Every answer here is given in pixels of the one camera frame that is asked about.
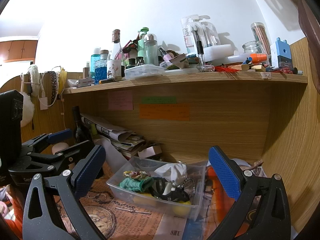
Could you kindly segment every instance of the orange sticky note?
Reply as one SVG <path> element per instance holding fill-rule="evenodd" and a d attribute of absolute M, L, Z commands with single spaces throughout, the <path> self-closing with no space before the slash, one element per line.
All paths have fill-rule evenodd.
<path fill-rule="evenodd" d="M 190 121 L 189 104 L 140 104 L 141 119 Z"/>

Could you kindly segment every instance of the metal screw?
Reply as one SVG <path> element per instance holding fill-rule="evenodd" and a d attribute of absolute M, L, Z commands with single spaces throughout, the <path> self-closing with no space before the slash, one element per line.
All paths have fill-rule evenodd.
<path fill-rule="evenodd" d="M 62 175 L 63 175 L 63 176 L 69 176 L 70 173 L 71 173 L 70 170 L 64 170 L 64 171 L 62 172 Z"/>
<path fill-rule="evenodd" d="M 33 176 L 33 179 L 39 179 L 40 176 L 41 176 L 41 175 L 40 175 L 39 173 L 37 173 L 36 175 Z"/>
<path fill-rule="evenodd" d="M 279 174 L 275 174 L 275 179 L 276 180 L 281 180 L 281 176 Z"/>
<path fill-rule="evenodd" d="M 247 177 L 252 176 L 252 172 L 249 171 L 249 170 L 245 170 L 245 171 L 244 171 L 244 174 L 245 174 Z"/>

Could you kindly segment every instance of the orange cap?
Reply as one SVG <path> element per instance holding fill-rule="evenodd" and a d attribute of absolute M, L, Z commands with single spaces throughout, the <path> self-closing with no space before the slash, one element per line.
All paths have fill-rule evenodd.
<path fill-rule="evenodd" d="M 263 61 L 266 61 L 268 59 L 267 54 L 259 53 L 259 54 L 250 54 L 250 57 L 252 57 L 252 63 L 260 63 Z"/>

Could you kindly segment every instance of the pink sticky note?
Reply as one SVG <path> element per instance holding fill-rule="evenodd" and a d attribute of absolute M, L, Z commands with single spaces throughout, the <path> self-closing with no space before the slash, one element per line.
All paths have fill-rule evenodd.
<path fill-rule="evenodd" d="M 109 110 L 133 110 L 132 90 L 108 92 Z"/>

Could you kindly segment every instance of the fluffy white earmuff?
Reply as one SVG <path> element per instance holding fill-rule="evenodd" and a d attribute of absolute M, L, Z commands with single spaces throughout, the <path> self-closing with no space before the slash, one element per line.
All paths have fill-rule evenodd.
<path fill-rule="evenodd" d="M 32 121 L 33 113 L 35 111 L 35 105 L 31 102 L 30 96 L 23 91 L 24 75 L 21 74 L 20 77 L 21 77 L 20 93 L 23 95 L 23 111 L 22 111 L 22 120 L 20 122 L 20 125 L 21 127 L 24 127 Z"/>
<path fill-rule="evenodd" d="M 30 73 L 31 77 L 31 95 L 34 97 L 38 97 L 39 88 L 40 88 L 40 76 L 38 72 L 38 67 L 35 64 L 30 65 L 28 68 L 28 73 Z"/>

